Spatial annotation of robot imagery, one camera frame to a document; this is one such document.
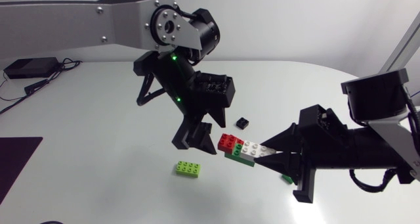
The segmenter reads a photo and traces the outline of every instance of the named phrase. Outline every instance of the white tabletop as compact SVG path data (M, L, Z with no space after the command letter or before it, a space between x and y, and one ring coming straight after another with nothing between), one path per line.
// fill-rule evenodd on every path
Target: white tabletop
M196 70L234 78L222 133L263 142L298 122L302 108L332 108L343 123L346 73L300 62L202 62ZM23 95L38 79L16 79L0 96ZM417 223L420 186L393 179L379 194L360 190L347 170L318 170L313 204L298 203L274 171L251 168L171 140L182 114L167 95L138 107L142 78L130 62L84 63L0 116L0 137L42 136L0 205L0 223ZM159 88L154 82L154 89ZM9 105L0 102L0 108ZM249 126L234 126L244 117ZM179 160L201 164L198 179L175 175ZM357 171L379 184L383 171Z

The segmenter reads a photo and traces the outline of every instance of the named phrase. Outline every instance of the black cable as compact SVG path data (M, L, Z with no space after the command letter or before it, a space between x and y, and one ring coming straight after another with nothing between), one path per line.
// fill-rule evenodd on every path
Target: black cable
M7 78L6 78L6 76L5 76L5 72L3 72L3 78L4 78L5 80L1 83L0 87L1 87L1 86L3 86L3 84L7 81Z
M418 92L416 92L415 94L413 94L412 96L410 96L410 97L414 97L414 96L416 96L416 95L418 95L420 93L420 91L418 91Z
M21 99L21 98L22 97L18 97L18 98L15 98L15 99L4 99L4 98L0 97L0 99L3 100L3 101L15 101L15 100L18 100L18 99Z
M396 170L395 169L388 169L386 170L383 179L382 179L382 184L380 184L379 186L372 186L372 185L367 185L361 181L359 181L356 178L356 174L354 174L354 169L350 169L350 177L351 179L354 181L354 183L361 188L362 190L366 191L366 192L382 192L385 190L385 188L387 187L389 181L391 181L391 179L396 175Z
M2 109L0 111L0 115L5 113L6 111L10 110L11 108L13 108L14 106L16 106L17 104L23 102L25 99L29 98L30 96L32 96L33 94L35 94L36 92L38 92L39 90L41 90L42 88L44 88L46 85L48 85L51 81L53 81L54 79L56 79L62 72L64 71L68 71L68 70L72 70L76 67L78 67L80 64L82 63L82 61L80 60L72 60L70 58L65 58L58 70L56 72L54 72L50 78L48 80L45 81L45 83L43 85L40 85L38 88L34 89L33 91L31 91L30 93L28 93L27 95L20 97L20 98L16 98L16 99L6 99L6 101L14 101L17 100L15 103L13 103L12 105ZM66 68L67 64L74 64L72 67Z

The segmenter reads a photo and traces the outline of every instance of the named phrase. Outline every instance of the white lego brick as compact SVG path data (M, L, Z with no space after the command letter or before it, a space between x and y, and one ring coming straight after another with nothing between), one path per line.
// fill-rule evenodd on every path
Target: white lego brick
M259 158L275 153L276 151L272 148L267 148L266 146L252 143L251 141L244 141L240 157L253 162L254 158Z

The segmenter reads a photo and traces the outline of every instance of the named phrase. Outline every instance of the red lego brick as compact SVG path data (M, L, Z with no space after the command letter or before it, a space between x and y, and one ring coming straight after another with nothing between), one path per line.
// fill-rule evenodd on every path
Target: red lego brick
M243 145L243 140L240 140L239 138L236 138L236 143Z
M222 137L220 137L219 143L217 144L217 149L232 154L232 151L235 147L235 142L235 136L222 134Z

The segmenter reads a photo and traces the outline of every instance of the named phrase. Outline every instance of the green lego brick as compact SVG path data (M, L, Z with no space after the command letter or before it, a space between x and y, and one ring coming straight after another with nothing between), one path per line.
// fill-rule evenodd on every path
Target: green lego brick
M293 184L293 180L292 180L290 177L288 177L288 176L286 176L286 175L282 175L282 178L283 178L285 181L287 181L289 184Z
M224 157L235 160L235 161L240 162L242 164L254 167L255 162L251 162L251 161L245 160L245 159L240 157L241 149L242 149L242 145L237 143L237 144L235 144L235 148L233 149L232 154L229 154L229 153L225 152Z
M177 164L177 174L179 175L187 175L191 177L197 178L200 174L201 165L200 164L193 164L191 162L183 162L179 161Z

